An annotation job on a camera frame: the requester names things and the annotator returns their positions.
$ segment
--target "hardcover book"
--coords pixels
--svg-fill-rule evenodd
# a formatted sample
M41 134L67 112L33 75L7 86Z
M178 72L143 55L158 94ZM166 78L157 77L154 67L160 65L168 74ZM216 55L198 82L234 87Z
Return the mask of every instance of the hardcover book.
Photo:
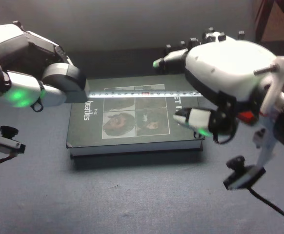
M90 79L90 90L194 90L184 75ZM72 157L202 149L193 131L176 123L182 107L200 97L90 98L72 104L66 146Z

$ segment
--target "book cover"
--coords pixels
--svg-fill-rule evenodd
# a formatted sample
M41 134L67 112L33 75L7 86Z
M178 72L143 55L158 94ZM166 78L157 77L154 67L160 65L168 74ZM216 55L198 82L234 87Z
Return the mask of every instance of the book cover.
M183 75L90 79L89 85L91 91L193 90ZM173 119L180 108L195 106L197 97L90 98L72 104L67 147L195 141L193 131Z

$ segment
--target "gray table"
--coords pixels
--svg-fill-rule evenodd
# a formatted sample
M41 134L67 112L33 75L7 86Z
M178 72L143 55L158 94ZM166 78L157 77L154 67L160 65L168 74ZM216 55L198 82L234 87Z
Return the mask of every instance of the gray table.
M0 234L284 233L284 218L248 191L229 192L225 163L256 160L253 130L203 152L95 157L73 162L65 147L70 105L34 113L3 108L0 126L20 130L24 155L0 165ZM254 186L284 209L284 147Z

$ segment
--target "measuring tape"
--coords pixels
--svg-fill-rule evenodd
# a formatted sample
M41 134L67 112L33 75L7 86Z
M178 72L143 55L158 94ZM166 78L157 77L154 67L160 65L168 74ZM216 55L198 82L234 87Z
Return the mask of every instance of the measuring tape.
M114 90L93 91L89 98L169 98L169 97L202 97L196 90L168 91L168 90Z

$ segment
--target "book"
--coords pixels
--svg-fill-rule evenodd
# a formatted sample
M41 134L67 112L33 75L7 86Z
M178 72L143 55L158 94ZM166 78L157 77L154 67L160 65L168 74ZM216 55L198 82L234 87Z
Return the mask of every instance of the book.
M91 91L194 90L184 75L89 79ZM129 152L202 149L202 139L173 115L200 97L90 98L72 104L66 147L72 158Z

